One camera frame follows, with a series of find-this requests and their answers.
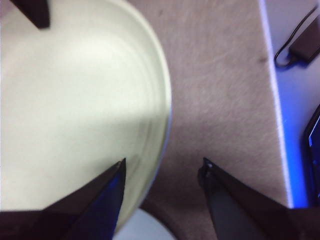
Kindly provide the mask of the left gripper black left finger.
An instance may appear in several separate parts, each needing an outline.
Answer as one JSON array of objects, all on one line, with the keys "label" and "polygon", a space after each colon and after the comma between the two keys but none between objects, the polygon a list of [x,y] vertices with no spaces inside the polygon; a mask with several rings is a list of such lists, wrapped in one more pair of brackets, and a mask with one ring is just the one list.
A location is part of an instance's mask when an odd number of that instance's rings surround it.
[{"label": "left gripper black left finger", "polygon": [[123,159],[42,210],[2,211],[2,240],[111,240],[126,184]]}]

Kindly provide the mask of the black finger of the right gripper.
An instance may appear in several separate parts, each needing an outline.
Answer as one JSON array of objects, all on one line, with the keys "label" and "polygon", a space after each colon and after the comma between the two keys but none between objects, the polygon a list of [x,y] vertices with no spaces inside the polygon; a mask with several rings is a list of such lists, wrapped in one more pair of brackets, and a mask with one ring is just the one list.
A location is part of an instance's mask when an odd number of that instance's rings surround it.
[{"label": "black finger of the right gripper", "polygon": [[50,27],[50,10],[47,0],[10,0],[38,29]]}]

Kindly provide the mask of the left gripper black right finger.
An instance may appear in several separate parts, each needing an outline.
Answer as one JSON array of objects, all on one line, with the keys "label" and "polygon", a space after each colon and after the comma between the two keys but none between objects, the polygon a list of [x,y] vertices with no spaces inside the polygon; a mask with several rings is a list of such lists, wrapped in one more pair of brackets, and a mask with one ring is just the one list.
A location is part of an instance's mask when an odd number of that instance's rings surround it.
[{"label": "left gripper black right finger", "polygon": [[207,158],[198,170],[219,240],[318,240],[319,207],[288,208],[245,185]]}]

